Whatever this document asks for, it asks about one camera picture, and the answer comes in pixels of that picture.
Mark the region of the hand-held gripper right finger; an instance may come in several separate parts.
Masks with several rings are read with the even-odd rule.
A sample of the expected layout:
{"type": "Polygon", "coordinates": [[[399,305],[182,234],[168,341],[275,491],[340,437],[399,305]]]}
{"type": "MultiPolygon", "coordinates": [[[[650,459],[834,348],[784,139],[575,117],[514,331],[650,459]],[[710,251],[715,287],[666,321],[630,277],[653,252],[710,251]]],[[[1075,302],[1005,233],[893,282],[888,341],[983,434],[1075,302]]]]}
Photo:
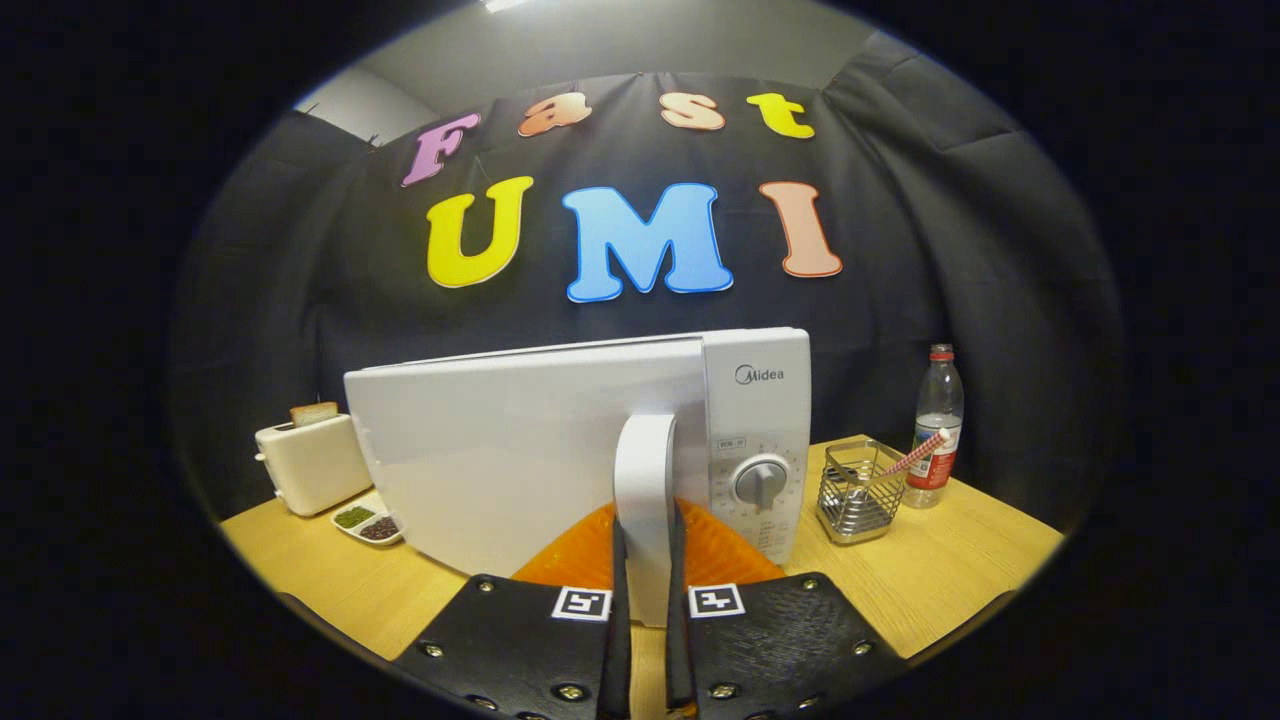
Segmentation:
{"type": "Polygon", "coordinates": [[[905,659],[826,574],[745,582],[764,559],[677,500],[666,630],[669,719],[809,719],[847,711],[905,659]]]}

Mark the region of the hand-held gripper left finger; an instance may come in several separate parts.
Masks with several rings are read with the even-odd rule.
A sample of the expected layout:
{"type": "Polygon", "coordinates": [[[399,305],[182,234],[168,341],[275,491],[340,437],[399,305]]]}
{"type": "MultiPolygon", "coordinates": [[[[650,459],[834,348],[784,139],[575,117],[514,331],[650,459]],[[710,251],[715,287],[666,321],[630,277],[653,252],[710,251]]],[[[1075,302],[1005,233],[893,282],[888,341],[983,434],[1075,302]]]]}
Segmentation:
{"type": "Polygon", "coordinates": [[[511,577],[470,577],[394,666],[498,717],[627,719],[626,559],[608,503],[511,577]]]}

